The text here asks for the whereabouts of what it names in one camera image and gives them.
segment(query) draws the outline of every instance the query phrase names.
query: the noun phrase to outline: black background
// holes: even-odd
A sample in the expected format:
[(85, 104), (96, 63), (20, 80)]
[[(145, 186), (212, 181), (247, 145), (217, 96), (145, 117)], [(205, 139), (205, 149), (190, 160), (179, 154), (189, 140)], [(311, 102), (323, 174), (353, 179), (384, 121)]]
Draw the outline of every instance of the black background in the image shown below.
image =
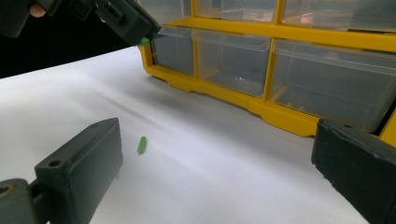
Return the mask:
[(18, 38), (0, 36), (0, 77), (127, 47), (94, 13), (80, 21), (62, 5), (53, 17), (30, 17)]

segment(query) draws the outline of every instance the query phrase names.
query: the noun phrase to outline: finger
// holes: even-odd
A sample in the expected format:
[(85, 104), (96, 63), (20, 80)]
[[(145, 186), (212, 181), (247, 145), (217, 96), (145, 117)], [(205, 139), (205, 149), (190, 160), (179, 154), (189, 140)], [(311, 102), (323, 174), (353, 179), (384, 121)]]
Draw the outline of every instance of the finger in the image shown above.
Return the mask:
[(30, 14), (33, 17), (40, 18), (46, 15), (46, 10), (42, 6), (40, 6), (38, 3), (33, 3), (32, 6), (30, 7)]

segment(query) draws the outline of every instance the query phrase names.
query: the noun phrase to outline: white table surface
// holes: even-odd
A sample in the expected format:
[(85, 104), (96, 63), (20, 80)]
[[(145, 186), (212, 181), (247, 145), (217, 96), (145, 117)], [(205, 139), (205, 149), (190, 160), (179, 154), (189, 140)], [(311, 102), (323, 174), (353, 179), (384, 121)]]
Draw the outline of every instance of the white table surface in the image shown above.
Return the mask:
[(114, 117), (124, 164), (91, 223), (367, 223), (311, 164), (312, 138), (170, 87), (137, 48), (0, 79), (0, 180), (33, 181), (52, 151)]

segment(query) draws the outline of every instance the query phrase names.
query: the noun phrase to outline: green glue stick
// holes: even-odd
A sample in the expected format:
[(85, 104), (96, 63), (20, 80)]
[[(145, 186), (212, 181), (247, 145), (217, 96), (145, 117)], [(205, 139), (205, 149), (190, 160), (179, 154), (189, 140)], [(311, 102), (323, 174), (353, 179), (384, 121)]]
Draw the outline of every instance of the green glue stick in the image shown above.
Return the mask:
[(148, 139), (145, 136), (142, 136), (139, 141), (139, 146), (137, 147), (137, 154), (142, 155), (146, 151), (146, 144), (148, 143)]

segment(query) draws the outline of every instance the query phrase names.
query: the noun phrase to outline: black plastic part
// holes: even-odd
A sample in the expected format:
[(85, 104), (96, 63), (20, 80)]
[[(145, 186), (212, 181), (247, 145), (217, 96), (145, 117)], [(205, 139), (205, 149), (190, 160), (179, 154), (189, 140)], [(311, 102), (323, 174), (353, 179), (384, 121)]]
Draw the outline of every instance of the black plastic part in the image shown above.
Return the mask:
[(396, 148), (322, 119), (312, 163), (370, 223), (396, 223)]
[(118, 119), (94, 123), (40, 162), (29, 186), (0, 182), (0, 223), (89, 223), (121, 166)]
[(46, 12), (53, 16), (55, 15), (58, 8), (61, 6), (63, 0), (36, 0), (40, 6), (42, 6)]
[(29, 7), (33, 0), (0, 1), (0, 35), (18, 37), (30, 16)]
[(0, 223), (39, 223), (25, 180), (9, 179), (0, 182)]
[(92, 0), (72, 0), (69, 5), (69, 10), (81, 21), (87, 20), (94, 8)]
[(35, 167), (38, 185), (55, 201), (52, 223), (89, 223), (122, 166), (117, 119), (95, 123)]
[[(63, 0), (36, 0), (50, 16), (53, 16)], [(18, 37), (29, 18), (33, 0), (0, 1), (0, 35)], [(70, 11), (85, 21), (97, 7), (96, 14), (126, 43), (135, 46), (146, 37), (152, 39), (161, 29), (134, 0), (71, 0)]]
[(129, 45), (135, 46), (143, 37), (152, 39), (161, 29), (134, 0), (95, 0), (96, 14)]

